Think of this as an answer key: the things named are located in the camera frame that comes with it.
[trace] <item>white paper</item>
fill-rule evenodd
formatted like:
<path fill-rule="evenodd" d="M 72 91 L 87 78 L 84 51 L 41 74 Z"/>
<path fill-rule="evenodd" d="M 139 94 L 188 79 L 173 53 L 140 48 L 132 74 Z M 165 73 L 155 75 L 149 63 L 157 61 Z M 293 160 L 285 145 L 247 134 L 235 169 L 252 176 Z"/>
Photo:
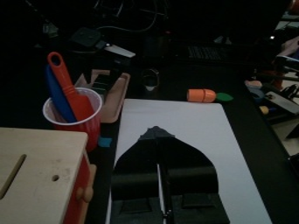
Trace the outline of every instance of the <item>white paper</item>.
<path fill-rule="evenodd" d="M 220 104 L 125 99 L 116 161 L 153 126 L 201 151 L 213 163 L 229 223 L 271 223 Z"/>

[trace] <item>hole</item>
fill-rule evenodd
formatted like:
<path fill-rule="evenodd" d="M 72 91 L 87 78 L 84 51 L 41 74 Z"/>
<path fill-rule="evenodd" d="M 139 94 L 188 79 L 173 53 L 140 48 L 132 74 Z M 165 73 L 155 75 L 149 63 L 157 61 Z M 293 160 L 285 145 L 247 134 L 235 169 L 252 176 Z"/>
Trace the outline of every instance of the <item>hole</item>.
<path fill-rule="evenodd" d="M 59 178 L 60 178 L 60 176 L 59 175 L 53 175 L 52 177 L 51 177 L 51 181 L 57 181 L 59 180 Z"/>

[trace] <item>red handle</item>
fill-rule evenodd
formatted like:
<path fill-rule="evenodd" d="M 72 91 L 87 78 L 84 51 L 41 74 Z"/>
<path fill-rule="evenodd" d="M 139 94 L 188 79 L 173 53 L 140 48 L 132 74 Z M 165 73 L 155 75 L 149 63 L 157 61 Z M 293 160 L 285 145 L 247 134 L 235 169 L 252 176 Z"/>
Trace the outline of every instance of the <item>red handle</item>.
<path fill-rule="evenodd" d="M 75 87 L 71 82 L 71 76 L 68 68 L 63 61 L 63 57 L 57 52 L 51 52 L 48 54 L 48 63 L 51 65 L 51 70 L 55 74 L 55 77 L 60 83 L 61 90 L 65 95 L 69 95 L 76 92 Z"/>

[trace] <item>orange object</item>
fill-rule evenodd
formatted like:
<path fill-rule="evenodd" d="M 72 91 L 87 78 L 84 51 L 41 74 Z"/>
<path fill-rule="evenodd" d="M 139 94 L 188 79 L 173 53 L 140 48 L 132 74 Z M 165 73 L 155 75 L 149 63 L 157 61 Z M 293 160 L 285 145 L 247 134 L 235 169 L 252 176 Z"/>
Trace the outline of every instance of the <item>orange object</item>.
<path fill-rule="evenodd" d="M 209 89 L 188 89 L 187 100 L 188 102 L 213 102 L 216 93 Z"/>
<path fill-rule="evenodd" d="M 89 98 L 80 95 L 71 83 L 69 72 L 64 64 L 61 55 L 57 52 L 48 54 L 48 63 L 55 77 L 60 83 L 61 91 L 67 97 L 71 110 L 77 119 L 77 122 L 87 119 L 93 114 L 93 108 L 89 103 Z"/>

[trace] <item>wooden box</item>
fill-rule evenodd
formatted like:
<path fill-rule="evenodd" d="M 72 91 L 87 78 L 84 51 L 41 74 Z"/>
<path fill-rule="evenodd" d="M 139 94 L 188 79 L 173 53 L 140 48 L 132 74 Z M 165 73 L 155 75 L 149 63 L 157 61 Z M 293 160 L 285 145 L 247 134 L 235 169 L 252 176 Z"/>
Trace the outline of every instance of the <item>wooden box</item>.
<path fill-rule="evenodd" d="M 0 128 L 0 223 L 83 223 L 96 166 L 83 132 Z"/>

